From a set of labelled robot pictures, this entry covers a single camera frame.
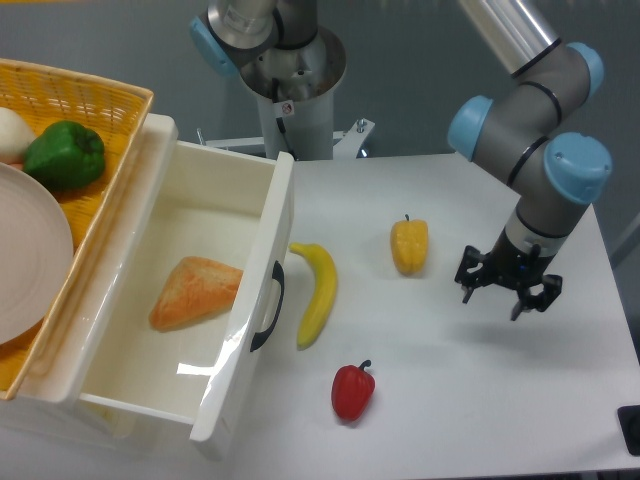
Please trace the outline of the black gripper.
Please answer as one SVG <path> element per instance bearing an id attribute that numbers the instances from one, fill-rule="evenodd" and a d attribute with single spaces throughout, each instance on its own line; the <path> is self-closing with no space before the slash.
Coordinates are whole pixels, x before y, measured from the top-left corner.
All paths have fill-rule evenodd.
<path id="1" fill-rule="evenodd" d="M 462 303 L 467 304 L 476 289 L 498 285 L 516 290 L 518 300 L 511 311 L 511 321 L 523 312 L 545 312 L 562 293 L 563 278 L 544 275 L 554 257 L 542 256 L 539 250 L 535 246 L 525 253 L 506 234 L 498 237 L 488 255 L 467 245 L 454 277 L 463 290 Z"/>

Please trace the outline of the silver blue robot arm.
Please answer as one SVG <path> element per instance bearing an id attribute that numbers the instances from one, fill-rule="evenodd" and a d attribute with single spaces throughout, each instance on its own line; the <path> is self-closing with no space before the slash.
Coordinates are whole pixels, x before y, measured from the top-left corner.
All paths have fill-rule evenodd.
<path id="1" fill-rule="evenodd" d="M 514 291 L 513 314 L 546 310 L 562 280 L 547 269 L 612 169 L 596 139 L 559 126 L 600 87 L 598 53 L 565 43 L 527 1 L 464 1 L 461 9 L 516 82 L 500 101 L 464 103 L 451 148 L 519 195 L 488 253 L 464 250 L 455 280 L 467 294 Z M 320 27 L 313 1 L 213 1 L 189 26 L 205 62 L 239 76 L 258 103 L 266 154 L 334 156 L 333 92 L 346 69 L 339 39 Z"/>

